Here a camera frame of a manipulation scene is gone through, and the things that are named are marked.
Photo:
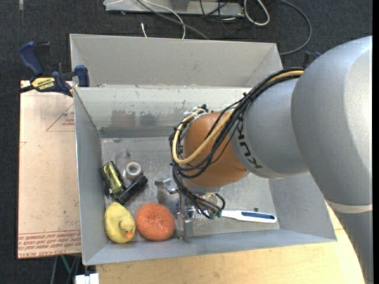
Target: wooden board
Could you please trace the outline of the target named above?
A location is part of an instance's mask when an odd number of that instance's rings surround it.
[[[97,266],[101,284],[363,284],[352,244],[331,211],[337,242]]]

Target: yellow cable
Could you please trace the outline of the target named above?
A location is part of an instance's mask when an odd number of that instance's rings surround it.
[[[232,113],[227,114],[226,118],[212,131],[212,133],[204,140],[204,142],[201,143],[201,145],[196,149],[196,151],[194,151],[192,153],[192,155],[190,155],[186,159],[181,160],[176,155],[176,144],[177,144],[178,139],[179,139],[179,133],[181,131],[181,128],[183,127],[183,124],[186,121],[192,119],[196,114],[198,114],[197,111],[195,111],[194,114],[191,114],[191,115],[187,116],[186,118],[184,118],[181,121],[181,123],[179,124],[178,128],[176,129],[176,133],[174,135],[174,140],[172,142],[172,157],[173,157],[174,161],[178,164],[186,164],[186,163],[193,161],[204,150],[204,148],[208,145],[208,143],[212,140],[212,138],[225,126],[226,121],[232,116]]]
[[[278,76],[275,76],[275,77],[271,78],[266,83],[270,83],[272,81],[275,81],[275,80],[278,80],[278,79],[281,79],[281,78],[285,78],[285,77],[289,77],[289,76],[301,76],[302,73],[304,73],[303,70],[293,70],[291,72],[282,73],[282,74],[280,74]]]
[[[297,75],[301,76],[301,74],[303,72],[304,72],[303,70],[293,70],[291,72],[283,73],[283,74],[280,74],[276,77],[273,77],[270,80],[268,80],[266,83],[270,83],[270,82],[273,82],[275,80],[285,78],[285,77],[289,77],[289,76],[297,76]],[[212,133],[204,140],[204,142],[200,144],[200,146],[192,153],[192,155],[181,160],[178,158],[178,155],[176,154],[176,145],[177,145],[178,140],[179,140],[179,134],[182,130],[184,123],[189,121],[190,119],[194,118],[200,111],[202,111],[202,109],[197,109],[191,115],[185,117],[180,122],[179,126],[176,129],[174,139],[172,141],[172,157],[173,157],[174,161],[178,164],[187,164],[189,162],[192,162],[204,150],[204,148],[208,145],[208,143],[212,140],[212,138],[225,126],[226,122],[232,116],[231,112],[228,113],[226,115],[225,119],[212,131]]]

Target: metal cylinder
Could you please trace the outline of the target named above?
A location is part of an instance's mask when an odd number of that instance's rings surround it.
[[[307,171],[291,120],[291,98],[297,79],[263,92],[237,124],[232,147],[248,169],[265,178],[282,178]]]

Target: gray metal bin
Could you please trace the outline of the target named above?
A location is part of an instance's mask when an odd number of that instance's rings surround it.
[[[73,67],[84,64],[91,79],[91,87],[75,88],[74,95],[84,264],[335,240],[322,194],[306,173],[273,180],[249,174],[220,191],[227,208],[258,207],[275,214],[275,224],[199,218],[186,240],[151,242],[137,234],[127,244],[112,243],[104,230],[109,200],[101,165],[128,152],[149,183],[126,207],[134,215],[143,203],[157,202],[153,182],[171,174],[168,135],[183,112],[204,103],[223,108],[281,63],[273,44],[95,35],[71,35],[71,42]]]

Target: cable bundle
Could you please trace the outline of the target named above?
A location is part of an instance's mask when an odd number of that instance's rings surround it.
[[[174,132],[169,137],[172,155],[172,176],[175,183],[178,185],[180,192],[185,195],[187,197],[187,200],[189,200],[197,208],[198,212],[202,213],[205,217],[219,217],[221,211],[225,207],[225,200],[218,193],[215,195],[219,198],[219,200],[221,200],[221,206],[205,200],[201,195],[192,193],[186,186],[184,186],[183,178],[190,180],[200,176],[208,169],[211,164],[215,163],[221,157],[225,151],[226,146],[230,142],[230,139],[233,137],[237,129],[237,123],[243,120],[247,108],[261,93],[274,86],[275,84],[289,79],[298,78],[303,72],[304,69],[302,67],[293,67],[290,69],[281,70],[268,76],[262,82],[257,84],[249,93],[244,93],[242,99],[229,105],[221,111],[203,143],[200,144],[195,152],[193,152],[193,154],[191,154],[189,157],[182,156],[182,141],[188,128],[194,122],[194,120],[197,117],[200,117],[203,114],[207,113],[205,110],[205,105],[197,108],[191,114],[184,117],[179,122],[178,126],[175,127]],[[220,146],[223,144],[223,141],[228,135],[230,138],[222,148],[221,153],[218,155],[218,157],[214,157],[215,152],[220,148]],[[203,158],[202,161],[198,162],[197,164],[190,164],[214,139],[215,141],[209,154],[206,155],[205,158]]]

